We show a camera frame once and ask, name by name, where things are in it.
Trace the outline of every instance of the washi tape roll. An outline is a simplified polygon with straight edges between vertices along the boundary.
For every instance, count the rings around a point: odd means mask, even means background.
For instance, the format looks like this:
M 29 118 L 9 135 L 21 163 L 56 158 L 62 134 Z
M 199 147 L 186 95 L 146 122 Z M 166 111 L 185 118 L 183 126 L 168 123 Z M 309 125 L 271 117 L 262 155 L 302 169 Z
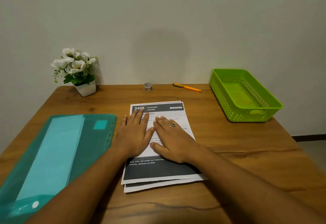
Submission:
M 145 83 L 145 84 L 144 84 L 144 91 L 145 91 L 145 92 L 150 92 L 150 91 L 152 91 L 152 84 L 151 84 L 151 83 Z

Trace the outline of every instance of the table top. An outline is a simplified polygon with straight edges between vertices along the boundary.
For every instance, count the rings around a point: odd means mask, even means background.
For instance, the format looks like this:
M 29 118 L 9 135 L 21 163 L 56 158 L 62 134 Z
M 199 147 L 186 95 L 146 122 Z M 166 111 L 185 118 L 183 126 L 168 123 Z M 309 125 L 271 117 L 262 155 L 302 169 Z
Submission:
M 74 86 L 58 87 L 0 156 L 0 185 L 51 115 L 112 113 L 119 124 L 131 104 L 180 100 L 198 143 L 326 215 L 326 176 L 274 118 L 230 123 L 208 84 L 189 86 L 203 92 L 171 84 L 153 85 L 151 92 L 144 92 L 142 85 L 102 85 L 82 97 Z M 243 222 L 234 204 L 209 181 L 126 194 L 120 185 L 122 171 L 109 185 L 92 223 Z

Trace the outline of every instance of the dark baseboard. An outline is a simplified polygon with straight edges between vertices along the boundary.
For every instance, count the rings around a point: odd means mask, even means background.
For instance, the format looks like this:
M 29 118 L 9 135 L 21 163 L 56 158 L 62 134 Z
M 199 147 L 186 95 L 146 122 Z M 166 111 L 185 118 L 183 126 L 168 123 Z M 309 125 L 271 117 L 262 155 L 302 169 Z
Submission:
M 296 142 L 326 140 L 326 134 L 292 136 Z

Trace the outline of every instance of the pen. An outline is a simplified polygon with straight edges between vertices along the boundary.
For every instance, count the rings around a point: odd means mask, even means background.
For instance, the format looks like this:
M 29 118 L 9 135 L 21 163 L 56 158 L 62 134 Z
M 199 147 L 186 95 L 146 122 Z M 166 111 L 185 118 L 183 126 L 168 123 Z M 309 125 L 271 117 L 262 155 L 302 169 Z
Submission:
M 180 88 L 185 88 L 185 89 L 189 89 L 189 90 L 194 90 L 194 91 L 198 91 L 198 92 L 202 92 L 202 90 L 195 89 L 195 88 L 192 88 L 192 87 L 188 87 L 188 86 L 185 86 L 185 85 L 179 84 L 179 83 L 173 83 L 173 86 L 180 87 Z

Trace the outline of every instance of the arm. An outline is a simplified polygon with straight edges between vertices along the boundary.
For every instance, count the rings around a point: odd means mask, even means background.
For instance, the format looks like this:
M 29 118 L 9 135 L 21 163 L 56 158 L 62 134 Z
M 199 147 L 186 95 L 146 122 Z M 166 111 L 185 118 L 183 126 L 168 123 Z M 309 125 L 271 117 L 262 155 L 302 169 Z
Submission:
M 109 148 L 88 170 L 43 206 L 27 223 L 88 223 L 107 186 L 129 158 L 148 146 L 154 128 L 146 131 L 149 114 L 124 116 Z
M 197 167 L 212 183 L 230 196 L 247 217 L 258 224 L 325 224 L 322 215 L 291 195 L 200 146 L 173 120 L 158 118 L 154 127 L 164 147 L 151 143 L 163 157 Z

